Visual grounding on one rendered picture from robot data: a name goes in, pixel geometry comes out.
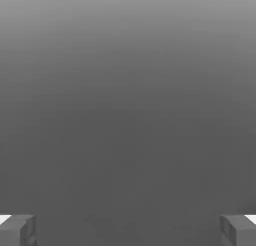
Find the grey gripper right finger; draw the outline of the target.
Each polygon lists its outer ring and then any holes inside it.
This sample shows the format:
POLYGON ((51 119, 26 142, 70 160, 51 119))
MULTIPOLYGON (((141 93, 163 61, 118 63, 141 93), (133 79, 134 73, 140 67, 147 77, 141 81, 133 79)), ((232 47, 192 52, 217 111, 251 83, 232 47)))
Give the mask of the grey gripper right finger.
POLYGON ((256 214, 221 215, 223 246, 256 246, 256 214))

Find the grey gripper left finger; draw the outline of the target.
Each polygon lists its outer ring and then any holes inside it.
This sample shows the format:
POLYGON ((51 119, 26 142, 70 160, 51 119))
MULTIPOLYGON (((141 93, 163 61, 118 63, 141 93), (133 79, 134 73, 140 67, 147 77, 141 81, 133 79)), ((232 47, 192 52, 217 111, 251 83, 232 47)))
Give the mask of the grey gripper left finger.
POLYGON ((38 246, 36 216, 0 214, 0 246, 38 246))

